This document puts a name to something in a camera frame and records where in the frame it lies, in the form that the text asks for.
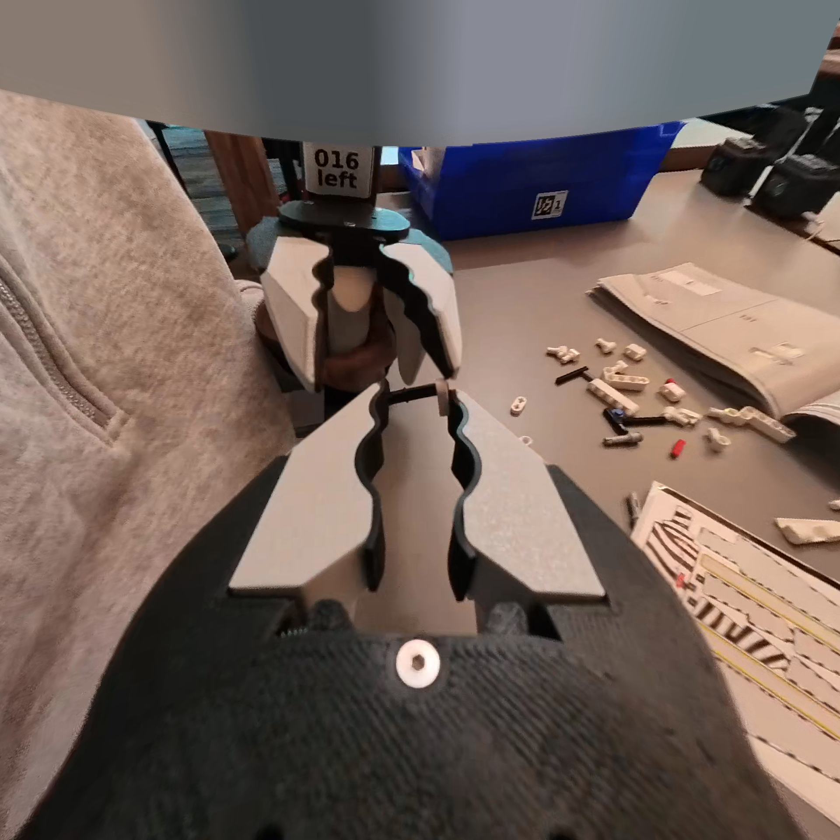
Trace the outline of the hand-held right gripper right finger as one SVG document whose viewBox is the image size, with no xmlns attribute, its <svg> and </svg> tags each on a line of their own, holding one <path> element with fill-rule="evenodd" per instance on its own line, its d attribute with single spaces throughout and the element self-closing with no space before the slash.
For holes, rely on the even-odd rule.
<svg viewBox="0 0 840 840">
<path fill-rule="evenodd" d="M 606 590 L 549 466 L 472 397 L 449 394 L 451 471 L 460 487 L 448 546 L 455 599 L 478 612 L 514 602 L 597 604 Z"/>
</svg>

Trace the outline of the zebra striped sticker sheet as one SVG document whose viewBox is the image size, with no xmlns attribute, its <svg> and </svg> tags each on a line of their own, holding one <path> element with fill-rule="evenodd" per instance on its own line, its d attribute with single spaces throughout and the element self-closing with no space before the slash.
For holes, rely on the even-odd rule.
<svg viewBox="0 0 840 840">
<path fill-rule="evenodd" d="M 838 584 L 657 481 L 631 539 L 705 638 L 763 767 L 838 824 Z"/>
</svg>

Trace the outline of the lego instruction booklet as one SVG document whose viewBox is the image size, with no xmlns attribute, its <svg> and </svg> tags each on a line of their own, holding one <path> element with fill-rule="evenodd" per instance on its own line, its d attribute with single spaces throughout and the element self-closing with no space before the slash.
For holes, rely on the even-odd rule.
<svg viewBox="0 0 840 840">
<path fill-rule="evenodd" d="M 777 422 L 839 425 L 839 319 L 685 263 L 590 290 L 695 371 Z"/>
</svg>

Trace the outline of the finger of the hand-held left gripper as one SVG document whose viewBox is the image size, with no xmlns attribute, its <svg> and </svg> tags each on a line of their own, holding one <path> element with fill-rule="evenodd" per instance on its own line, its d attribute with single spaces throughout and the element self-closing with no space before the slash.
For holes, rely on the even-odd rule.
<svg viewBox="0 0 840 840">
<path fill-rule="evenodd" d="M 404 384 L 414 384 L 426 358 L 456 378 L 463 335 L 453 277 L 423 246 L 397 243 L 381 247 L 381 287 Z"/>
<path fill-rule="evenodd" d="M 261 277 L 269 317 L 292 373 L 308 392 L 322 389 L 327 349 L 326 293 L 332 281 L 330 248 L 279 236 Z"/>
</svg>

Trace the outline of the person's left forearm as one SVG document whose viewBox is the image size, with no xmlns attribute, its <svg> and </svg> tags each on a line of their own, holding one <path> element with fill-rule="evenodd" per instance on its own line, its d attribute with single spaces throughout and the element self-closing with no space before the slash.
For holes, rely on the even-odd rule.
<svg viewBox="0 0 840 840">
<path fill-rule="evenodd" d="M 266 297 L 261 284 L 256 280 L 234 279 L 239 299 L 244 308 L 245 314 L 252 323 L 257 322 L 267 315 Z"/>
</svg>

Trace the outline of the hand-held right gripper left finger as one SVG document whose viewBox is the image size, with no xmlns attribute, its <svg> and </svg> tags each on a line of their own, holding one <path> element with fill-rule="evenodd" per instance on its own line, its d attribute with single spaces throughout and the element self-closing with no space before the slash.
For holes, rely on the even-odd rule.
<svg viewBox="0 0 840 840">
<path fill-rule="evenodd" d="M 383 464 L 390 389 L 369 386 L 291 450 L 228 584 L 231 595 L 278 596 L 309 611 L 339 602 L 349 614 L 379 585 Z"/>
</svg>

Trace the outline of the blue plastic bin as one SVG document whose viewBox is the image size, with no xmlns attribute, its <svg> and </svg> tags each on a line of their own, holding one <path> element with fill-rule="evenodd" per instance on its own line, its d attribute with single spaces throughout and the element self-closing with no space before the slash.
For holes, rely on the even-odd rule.
<svg viewBox="0 0 840 840">
<path fill-rule="evenodd" d="M 445 149 L 435 177 L 401 146 L 408 191 L 443 240 L 622 222 L 634 215 L 683 121 Z"/>
</svg>

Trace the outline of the person's left hand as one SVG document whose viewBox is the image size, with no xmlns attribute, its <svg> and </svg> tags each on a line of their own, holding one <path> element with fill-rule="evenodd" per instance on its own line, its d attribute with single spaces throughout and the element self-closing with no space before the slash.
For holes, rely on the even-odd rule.
<svg viewBox="0 0 840 840">
<path fill-rule="evenodd" d="M 357 348 L 331 354 L 322 368 L 322 382 L 332 389 L 358 393 L 384 379 L 396 360 L 392 327 L 371 325 L 367 339 Z"/>
</svg>

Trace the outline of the black device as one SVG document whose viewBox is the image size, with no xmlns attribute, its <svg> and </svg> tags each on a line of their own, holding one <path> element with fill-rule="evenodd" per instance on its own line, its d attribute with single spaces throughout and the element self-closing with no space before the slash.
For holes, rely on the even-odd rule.
<svg viewBox="0 0 840 840">
<path fill-rule="evenodd" d="M 709 192 L 733 198 L 747 197 L 777 154 L 754 138 L 728 138 L 715 147 L 700 175 Z"/>
<path fill-rule="evenodd" d="M 794 148 L 771 166 L 751 208 L 780 221 L 819 214 L 839 189 L 838 125 L 838 107 L 824 110 Z"/>
</svg>

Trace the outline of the black axle with tan bush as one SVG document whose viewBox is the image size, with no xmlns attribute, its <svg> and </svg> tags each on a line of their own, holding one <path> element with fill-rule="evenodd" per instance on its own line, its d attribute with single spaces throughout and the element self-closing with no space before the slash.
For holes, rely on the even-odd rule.
<svg viewBox="0 0 840 840">
<path fill-rule="evenodd" d="M 441 417 L 449 415 L 450 388 L 446 379 L 436 379 L 423 385 L 413 385 L 397 391 L 389 392 L 388 406 L 412 403 L 425 399 L 434 399 L 438 414 Z"/>
</svg>

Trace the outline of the scattered loose lego pieces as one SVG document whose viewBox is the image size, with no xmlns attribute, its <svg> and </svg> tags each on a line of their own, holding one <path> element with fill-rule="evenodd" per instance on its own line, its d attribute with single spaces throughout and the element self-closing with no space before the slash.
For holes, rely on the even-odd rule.
<svg viewBox="0 0 840 840">
<path fill-rule="evenodd" d="M 686 391 L 672 378 L 664 380 L 656 391 L 662 402 L 658 412 L 645 414 L 637 398 L 646 394 L 652 382 L 646 376 L 631 373 L 628 365 L 629 362 L 637 364 L 646 359 L 645 347 L 630 343 L 615 356 L 617 344 L 598 339 L 595 349 L 608 362 L 595 373 L 591 373 L 589 367 L 581 362 L 581 352 L 572 346 L 549 346 L 544 353 L 569 368 L 555 379 L 556 386 L 583 382 L 585 390 L 601 406 L 602 415 L 612 430 L 602 440 L 604 448 L 637 448 L 644 441 L 646 428 L 675 426 L 690 430 L 701 421 L 711 422 L 702 435 L 707 448 L 716 455 L 732 444 L 730 437 L 722 431 L 724 427 L 752 430 L 777 445 L 787 445 L 796 438 L 793 428 L 753 406 L 711 407 L 704 413 L 694 411 L 684 404 Z"/>
</svg>

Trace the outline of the brown wooden post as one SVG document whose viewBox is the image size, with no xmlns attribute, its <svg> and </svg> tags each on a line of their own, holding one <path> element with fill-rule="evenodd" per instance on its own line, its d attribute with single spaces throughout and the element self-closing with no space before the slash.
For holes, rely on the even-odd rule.
<svg viewBox="0 0 840 840">
<path fill-rule="evenodd" d="M 259 136 L 205 130 L 239 233 L 247 238 L 264 217 L 276 217 L 280 196 Z"/>
</svg>

